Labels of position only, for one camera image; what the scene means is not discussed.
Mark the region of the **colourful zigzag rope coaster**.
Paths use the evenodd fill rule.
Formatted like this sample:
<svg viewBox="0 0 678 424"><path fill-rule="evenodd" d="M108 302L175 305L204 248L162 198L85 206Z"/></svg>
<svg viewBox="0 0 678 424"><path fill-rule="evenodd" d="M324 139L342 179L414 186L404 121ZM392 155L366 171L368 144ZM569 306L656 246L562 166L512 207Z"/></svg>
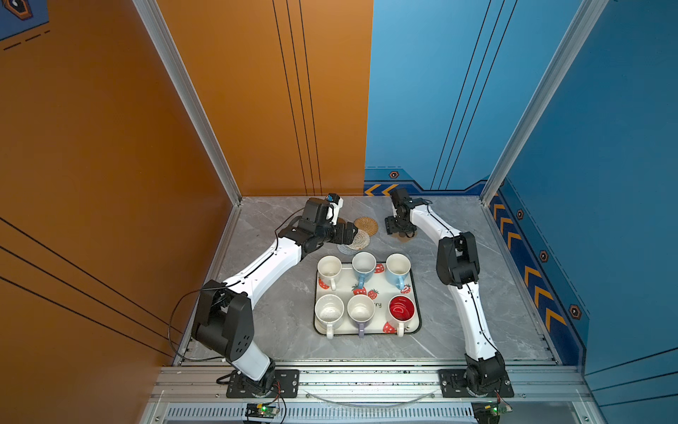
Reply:
<svg viewBox="0 0 678 424"><path fill-rule="evenodd" d="M346 247L353 251L360 251L367 248L370 244L370 236L366 231L358 230L353 242Z"/></svg>

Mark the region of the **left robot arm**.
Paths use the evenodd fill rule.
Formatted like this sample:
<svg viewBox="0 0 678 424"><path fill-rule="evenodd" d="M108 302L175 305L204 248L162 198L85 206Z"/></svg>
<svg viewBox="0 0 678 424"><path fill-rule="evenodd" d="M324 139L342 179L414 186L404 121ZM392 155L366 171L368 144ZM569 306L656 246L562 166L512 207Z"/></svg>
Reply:
<svg viewBox="0 0 678 424"><path fill-rule="evenodd" d="M327 243L350 245L358 233L352 222L340 222L344 200L339 194L310 198L299 215L275 230L275 241L261 256L222 282L210 280L200 290L191 337L236 369L245 386L258 396L275 383L275 361L254 342L254 307L289 269Z"/></svg>

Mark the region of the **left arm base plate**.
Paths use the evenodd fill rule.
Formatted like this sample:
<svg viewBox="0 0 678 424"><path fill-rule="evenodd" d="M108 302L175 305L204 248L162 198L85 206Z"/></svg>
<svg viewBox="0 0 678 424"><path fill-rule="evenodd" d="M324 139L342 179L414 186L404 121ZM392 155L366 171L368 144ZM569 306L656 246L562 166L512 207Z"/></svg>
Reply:
<svg viewBox="0 0 678 424"><path fill-rule="evenodd" d="M273 399L282 395L284 399L298 396L299 370L275 369L266 372L259 381L247 377L240 371L229 375L226 397L228 399Z"/></svg>

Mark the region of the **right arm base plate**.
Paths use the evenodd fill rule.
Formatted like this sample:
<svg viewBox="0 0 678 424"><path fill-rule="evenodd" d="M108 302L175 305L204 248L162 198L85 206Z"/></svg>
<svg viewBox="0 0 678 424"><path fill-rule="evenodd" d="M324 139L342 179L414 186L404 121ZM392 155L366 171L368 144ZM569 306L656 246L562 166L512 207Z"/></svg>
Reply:
<svg viewBox="0 0 678 424"><path fill-rule="evenodd" d="M471 379L467 376L468 369L441 369L438 371L441 394L446 399L456 398L494 398L502 399L515 397L512 381L507 373L498 380L471 386Z"/></svg>

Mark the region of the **paw shaped brown coaster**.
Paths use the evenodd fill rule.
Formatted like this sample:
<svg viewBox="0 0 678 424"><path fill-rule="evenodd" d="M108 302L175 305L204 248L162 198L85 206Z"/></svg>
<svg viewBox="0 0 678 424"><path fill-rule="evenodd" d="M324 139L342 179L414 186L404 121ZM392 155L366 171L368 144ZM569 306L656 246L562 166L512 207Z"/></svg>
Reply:
<svg viewBox="0 0 678 424"><path fill-rule="evenodd" d="M417 235L416 231L411 231L411 232L400 232L400 233L397 233L397 235L396 235L395 237L396 237L400 242L402 242L402 243L407 243L407 242L410 242L410 241L415 240L416 235Z"/></svg>

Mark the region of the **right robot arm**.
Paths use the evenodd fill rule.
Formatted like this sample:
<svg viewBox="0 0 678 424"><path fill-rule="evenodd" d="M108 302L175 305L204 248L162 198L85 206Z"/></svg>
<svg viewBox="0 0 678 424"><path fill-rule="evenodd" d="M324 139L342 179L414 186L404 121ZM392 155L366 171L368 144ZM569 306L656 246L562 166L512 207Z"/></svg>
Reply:
<svg viewBox="0 0 678 424"><path fill-rule="evenodd" d="M385 218L389 235L406 238L418 232L437 244L436 274L450 290L464 333L465 387L474 397L512 397L506 363L490 334L480 300L480 258L475 236L447 224L423 198L405 188L390 194L393 213Z"/></svg>

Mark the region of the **light blue rope coaster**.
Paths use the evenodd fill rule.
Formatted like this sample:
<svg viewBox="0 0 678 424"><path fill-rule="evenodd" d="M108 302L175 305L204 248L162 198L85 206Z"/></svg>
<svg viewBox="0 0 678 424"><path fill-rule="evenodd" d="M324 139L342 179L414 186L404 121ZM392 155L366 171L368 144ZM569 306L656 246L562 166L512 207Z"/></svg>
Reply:
<svg viewBox="0 0 678 424"><path fill-rule="evenodd" d="M354 255L357 252L356 250L350 248L349 245L338 245L337 249L339 250L340 253L346 255Z"/></svg>

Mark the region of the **woven rattan round coaster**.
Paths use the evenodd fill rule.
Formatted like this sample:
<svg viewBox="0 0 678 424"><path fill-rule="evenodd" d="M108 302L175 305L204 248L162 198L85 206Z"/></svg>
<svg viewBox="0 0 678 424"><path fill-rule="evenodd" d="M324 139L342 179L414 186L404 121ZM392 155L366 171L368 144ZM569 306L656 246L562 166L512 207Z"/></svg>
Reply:
<svg viewBox="0 0 678 424"><path fill-rule="evenodd" d="M379 231L379 224L371 217L359 217L354 221L354 224L369 237L373 237Z"/></svg>

